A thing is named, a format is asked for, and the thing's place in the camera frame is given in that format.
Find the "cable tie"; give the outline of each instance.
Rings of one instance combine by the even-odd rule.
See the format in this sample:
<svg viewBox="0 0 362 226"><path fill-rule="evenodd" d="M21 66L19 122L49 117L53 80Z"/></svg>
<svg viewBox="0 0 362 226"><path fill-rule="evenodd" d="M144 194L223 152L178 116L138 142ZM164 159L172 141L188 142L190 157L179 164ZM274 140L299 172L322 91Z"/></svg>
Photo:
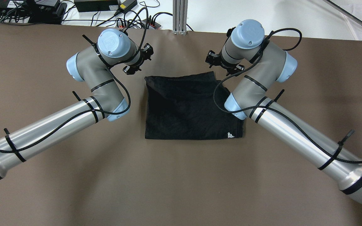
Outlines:
<svg viewBox="0 0 362 226"><path fill-rule="evenodd" d="M278 99L282 96L283 93L284 93L284 89L282 89L282 90L280 91L280 93L276 96L276 98L274 99L274 101L277 102Z"/></svg>
<svg viewBox="0 0 362 226"><path fill-rule="evenodd" d="M6 142L8 143L8 145L10 146L10 148L12 149L13 153L15 153L15 155L18 157L18 159L24 163L26 162L26 159L18 152L18 150L16 149L15 145L13 144L12 140L9 137L9 131L7 128L4 128L4 131L6 133L5 139Z"/></svg>
<svg viewBox="0 0 362 226"><path fill-rule="evenodd" d="M90 111L92 112L93 117L95 117L96 123L98 123L98 122L99 122L99 117L97 117L95 108L94 108L94 107L89 103L89 101L87 101L86 99L83 99L83 101L84 101L84 102L86 103L86 105L90 108Z"/></svg>
<svg viewBox="0 0 362 226"><path fill-rule="evenodd" d="M270 40L268 38L265 38L262 41L260 49L255 53L255 55L249 60L250 63L254 63L257 58L263 54L263 51L266 49L267 45L269 44Z"/></svg>
<svg viewBox="0 0 362 226"><path fill-rule="evenodd" d="M340 154L340 152L342 151L342 148L343 148L343 145L344 143L346 142L346 140L351 136L353 135L354 133L354 130L350 130L350 132L347 133L347 135L341 140L339 141L337 144L339 145L339 147L336 149L335 153L333 154L333 156L327 160L326 163L324 163L321 167L319 167L318 169L319 170L323 170L325 169L327 166L329 166L333 160L336 160L337 156Z"/></svg>
<svg viewBox="0 0 362 226"><path fill-rule="evenodd" d="M100 54L99 48L97 47L97 44L92 42L92 40L90 40L86 35L82 35L82 37L84 37L84 39L86 39L86 41L88 41L92 47L95 49L97 56L99 56L100 60L103 62L103 64L108 67L108 68L112 68L113 66L110 65L109 63L107 63L107 61L102 57L102 55Z"/></svg>
<svg viewBox="0 0 362 226"><path fill-rule="evenodd" d="M76 97L78 101L81 101L82 99L78 96L78 94L75 91L72 91L73 95Z"/></svg>

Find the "brown table surface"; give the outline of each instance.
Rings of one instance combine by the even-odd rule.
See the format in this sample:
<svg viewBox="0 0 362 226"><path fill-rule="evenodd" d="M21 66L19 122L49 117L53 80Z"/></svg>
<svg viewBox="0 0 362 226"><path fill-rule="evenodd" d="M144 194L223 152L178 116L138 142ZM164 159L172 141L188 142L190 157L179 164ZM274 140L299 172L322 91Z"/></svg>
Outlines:
<svg viewBox="0 0 362 226"><path fill-rule="evenodd" d="M0 137L90 95L66 60L104 28L0 24ZM141 30L129 30L139 43ZM362 205L269 132L246 121L245 135L225 140L145 140L145 76L214 70L205 57L225 34L149 30L151 62L126 76L131 111L104 120L8 172L0 181L0 225L345 225L362 226ZM297 38L272 37L283 48ZM269 97L362 157L362 41L304 38L290 52L299 66ZM233 90L242 76L225 86Z"/></svg>

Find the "light blue joint cap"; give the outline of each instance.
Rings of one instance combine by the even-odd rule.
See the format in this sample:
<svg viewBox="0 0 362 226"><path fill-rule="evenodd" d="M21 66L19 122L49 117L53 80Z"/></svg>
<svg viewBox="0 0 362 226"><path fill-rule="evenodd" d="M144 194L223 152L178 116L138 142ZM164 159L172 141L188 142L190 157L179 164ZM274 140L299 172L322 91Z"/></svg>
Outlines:
<svg viewBox="0 0 362 226"><path fill-rule="evenodd" d="M228 111L241 110L241 107L238 105L232 93L230 93L230 96L228 96L226 102L224 103L224 107ZM247 118L247 115L243 111L233 113L233 115L240 120L244 120Z"/></svg>
<svg viewBox="0 0 362 226"><path fill-rule="evenodd" d="M82 77L80 77L78 67L76 66L76 57L78 56L78 53L73 55L71 58L69 58L66 61L66 69L68 70L69 74L72 75L73 79L75 79L78 82L84 82Z"/></svg>
<svg viewBox="0 0 362 226"><path fill-rule="evenodd" d="M276 81L282 83L286 81L297 69L297 60L294 57L290 56L287 51L286 52L286 61L284 62L284 67L282 73L280 74L279 78Z"/></svg>
<svg viewBox="0 0 362 226"><path fill-rule="evenodd" d="M100 52L111 58L123 57L131 48L128 36L116 29L106 29L97 40Z"/></svg>
<svg viewBox="0 0 362 226"><path fill-rule="evenodd" d="M118 107L113 111L113 113L121 112L121 111L125 110L127 107L128 107L128 103L124 97L124 99L122 99L121 103L119 103ZM109 120L109 121L117 120L120 117L126 115L128 112L129 112L129 109L126 112L119 114L119 115L109 115L107 117L107 120Z"/></svg>
<svg viewBox="0 0 362 226"><path fill-rule="evenodd" d="M256 20L244 20L231 32L231 41L240 49L249 50L259 46L265 36L265 30Z"/></svg>

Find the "folded black t-shirt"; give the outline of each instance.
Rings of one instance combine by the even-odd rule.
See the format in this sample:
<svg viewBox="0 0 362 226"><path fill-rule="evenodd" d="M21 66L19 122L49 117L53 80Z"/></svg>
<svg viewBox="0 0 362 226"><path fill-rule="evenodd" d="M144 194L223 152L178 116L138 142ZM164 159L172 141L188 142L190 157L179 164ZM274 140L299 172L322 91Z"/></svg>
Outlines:
<svg viewBox="0 0 362 226"><path fill-rule="evenodd" d="M148 88L146 139L215 140L243 136L243 120L217 108L214 72L182 77L145 77ZM230 92L222 85L216 102L223 107Z"/></svg>

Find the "metal post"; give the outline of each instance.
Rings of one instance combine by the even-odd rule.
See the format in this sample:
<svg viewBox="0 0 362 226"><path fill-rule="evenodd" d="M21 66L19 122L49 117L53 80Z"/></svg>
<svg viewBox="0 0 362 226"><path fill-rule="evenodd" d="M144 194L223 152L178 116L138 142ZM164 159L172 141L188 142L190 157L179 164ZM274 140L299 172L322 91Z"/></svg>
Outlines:
<svg viewBox="0 0 362 226"><path fill-rule="evenodd" d="M188 0L173 0L173 34L187 34Z"/></svg>

